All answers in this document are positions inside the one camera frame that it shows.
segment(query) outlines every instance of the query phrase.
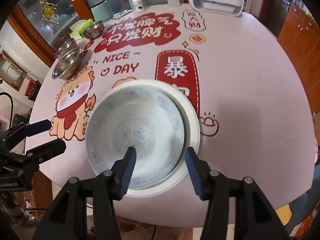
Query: pink tablecloth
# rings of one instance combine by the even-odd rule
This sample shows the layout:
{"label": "pink tablecloth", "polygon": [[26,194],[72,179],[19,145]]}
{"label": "pink tablecloth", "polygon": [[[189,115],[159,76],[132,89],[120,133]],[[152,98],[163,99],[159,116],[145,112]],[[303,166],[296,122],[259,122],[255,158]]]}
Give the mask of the pink tablecloth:
{"label": "pink tablecloth", "polygon": [[[57,136],[67,144],[63,155],[41,165],[45,175],[60,186],[71,176],[93,177],[84,140],[92,108],[121,82],[159,79],[193,104],[202,131],[199,157],[211,168],[234,179],[251,176],[274,208],[310,188],[315,146],[307,97],[260,22],[246,13],[199,14],[187,4],[152,6],[121,20],[106,22],[106,33],[95,41],[78,43],[84,66],[76,77],[52,80],[51,68],[44,80],[30,122],[52,120],[52,130],[28,138],[26,149]],[[207,203],[187,175],[161,195],[125,197],[115,208],[119,216],[149,224],[201,227]],[[230,214],[232,222],[233,208]]]}

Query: blue fabric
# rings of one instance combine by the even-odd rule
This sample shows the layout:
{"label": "blue fabric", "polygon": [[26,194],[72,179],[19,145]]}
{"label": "blue fabric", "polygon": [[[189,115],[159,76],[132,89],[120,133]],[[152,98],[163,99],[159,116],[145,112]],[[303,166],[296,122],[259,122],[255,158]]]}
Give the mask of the blue fabric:
{"label": "blue fabric", "polygon": [[292,229],[300,224],[313,210],[317,201],[320,199],[320,164],[315,166],[311,189],[290,203],[292,217],[287,223],[288,234]]}

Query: green container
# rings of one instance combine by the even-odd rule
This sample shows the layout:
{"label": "green container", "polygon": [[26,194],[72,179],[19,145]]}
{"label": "green container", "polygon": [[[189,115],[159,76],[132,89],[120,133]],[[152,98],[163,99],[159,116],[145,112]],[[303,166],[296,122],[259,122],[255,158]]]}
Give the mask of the green container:
{"label": "green container", "polygon": [[102,1],[91,8],[94,20],[106,21],[113,17],[113,12],[110,5],[106,1]]}

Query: metal bolt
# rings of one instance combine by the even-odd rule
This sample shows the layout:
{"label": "metal bolt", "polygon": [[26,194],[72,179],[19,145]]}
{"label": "metal bolt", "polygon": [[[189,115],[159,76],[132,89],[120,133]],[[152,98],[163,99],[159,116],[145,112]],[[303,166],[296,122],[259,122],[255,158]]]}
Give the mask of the metal bolt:
{"label": "metal bolt", "polygon": [[244,182],[247,184],[251,184],[253,182],[253,180],[250,177],[246,177],[246,178],[244,178]]}
{"label": "metal bolt", "polygon": [[71,184],[75,184],[77,181],[78,181],[77,177],[72,177],[69,179],[69,183],[71,183]]}
{"label": "metal bolt", "polygon": [[111,170],[105,170],[103,172],[103,175],[106,176],[106,177],[110,177],[112,175],[112,171]]}
{"label": "metal bolt", "polygon": [[211,171],[209,172],[209,174],[210,174],[211,176],[213,176],[213,177],[217,177],[217,176],[219,176],[219,171],[211,170]]}

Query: stainless steel bowl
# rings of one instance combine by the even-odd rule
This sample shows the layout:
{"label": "stainless steel bowl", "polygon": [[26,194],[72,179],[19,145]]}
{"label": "stainless steel bowl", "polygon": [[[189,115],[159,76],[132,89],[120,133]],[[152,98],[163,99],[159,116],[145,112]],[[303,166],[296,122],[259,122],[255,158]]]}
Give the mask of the stainless steel bowl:
{"label": "stainless steel bowl", "polygon": [[103,34],[103,30],[103,21],[94,22],[84,30],[83,36],[89,40],[94,40]]}
{"label": "stainless steel bowl", "polygon": [[57,50],[56,54],[54,54],[54,57],[57,59],[61,59],[61,58],[63,58],[63,56],[66,52],[68,52],[76,47],[77,47],[76,40],[74,38],[71,38],[61,45],[61,47]]}
{"label": "stainless steel bowl", "polygon": [[80,48],[68,51],[54,67],[52,79],[69,79],[81,66]]}

